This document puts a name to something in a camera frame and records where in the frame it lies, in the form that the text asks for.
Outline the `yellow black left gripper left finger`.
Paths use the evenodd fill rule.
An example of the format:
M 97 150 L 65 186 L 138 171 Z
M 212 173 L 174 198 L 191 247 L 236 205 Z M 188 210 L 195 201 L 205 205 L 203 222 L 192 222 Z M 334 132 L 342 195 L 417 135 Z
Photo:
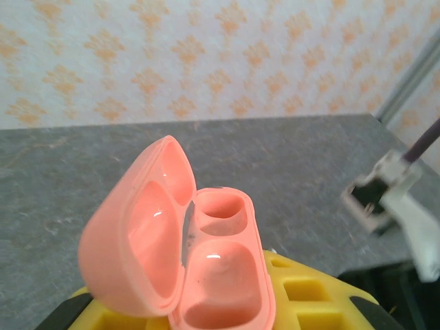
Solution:
M 171 330 L 167 317 L 136 318 L 107 309 L 83 287 L 34 330 Z

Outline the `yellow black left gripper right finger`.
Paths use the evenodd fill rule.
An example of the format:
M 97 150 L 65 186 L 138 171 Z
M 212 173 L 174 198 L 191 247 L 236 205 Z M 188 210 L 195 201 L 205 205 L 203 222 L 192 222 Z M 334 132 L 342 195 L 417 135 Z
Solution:
M 369 293 L 264 251 L 276 299 L 272 330 L 405 330 Z

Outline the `pink earbud charging case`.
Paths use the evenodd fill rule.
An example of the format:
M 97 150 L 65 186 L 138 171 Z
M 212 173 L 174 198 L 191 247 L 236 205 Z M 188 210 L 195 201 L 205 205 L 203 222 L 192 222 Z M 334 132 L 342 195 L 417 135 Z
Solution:
M 78 264 L 92 296 L 170 330 L 272 330 L 276 301 L 251 198 L 196 186 L 179 142 L 140 153 L 85 226 Z

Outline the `aluminium frame post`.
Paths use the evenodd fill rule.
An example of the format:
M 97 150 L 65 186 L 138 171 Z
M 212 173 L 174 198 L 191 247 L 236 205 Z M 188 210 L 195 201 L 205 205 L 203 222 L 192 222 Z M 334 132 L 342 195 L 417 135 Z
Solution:
M 440 61 L 440 28 L 432 35 L 427 45 L 412 62 L 390 96 L 382 103 L 375 117 L 387 125 L 417 90 L 424 78 Z

